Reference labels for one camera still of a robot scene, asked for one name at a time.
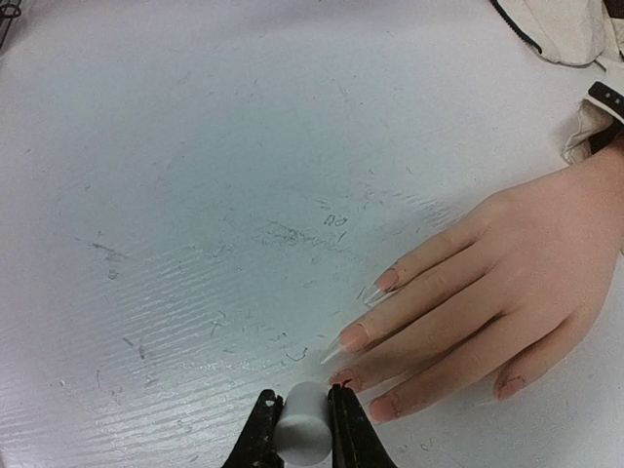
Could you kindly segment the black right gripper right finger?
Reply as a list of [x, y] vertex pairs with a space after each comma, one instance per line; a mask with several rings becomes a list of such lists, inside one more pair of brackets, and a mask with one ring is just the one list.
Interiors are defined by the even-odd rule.
[[335, 384], [329, 403], [333, 468], [397, 468], [351, 388]]

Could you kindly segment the white nail polish cap brush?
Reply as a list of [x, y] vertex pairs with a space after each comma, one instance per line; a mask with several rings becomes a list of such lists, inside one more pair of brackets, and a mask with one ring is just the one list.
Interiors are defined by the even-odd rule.
[[298, 467], [321, 463], [332, 450], [327, 388], [317, 382], [296, 384], [274, 429], [274, 446], [286, 462]]

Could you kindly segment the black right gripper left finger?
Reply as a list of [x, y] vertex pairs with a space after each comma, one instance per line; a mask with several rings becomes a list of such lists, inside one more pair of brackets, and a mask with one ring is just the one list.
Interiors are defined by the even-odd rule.
[[284, 461], [274, 445], [274, 430], [284, 400], [274, 390], [260, 392], [237, 442], [223, 468], [283, 468]]

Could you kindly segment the mannequin hand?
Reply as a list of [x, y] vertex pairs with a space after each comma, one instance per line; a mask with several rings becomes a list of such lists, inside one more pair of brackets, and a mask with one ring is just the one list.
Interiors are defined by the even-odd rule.
[[372, 284], [374, 307], [345, 327], [331, 383], [388, 383], [377, 422], [424, 410], [494, 374], [506, 400], [595, 324], [623, 247], [623, 142], [497, 192], [406, 253]]

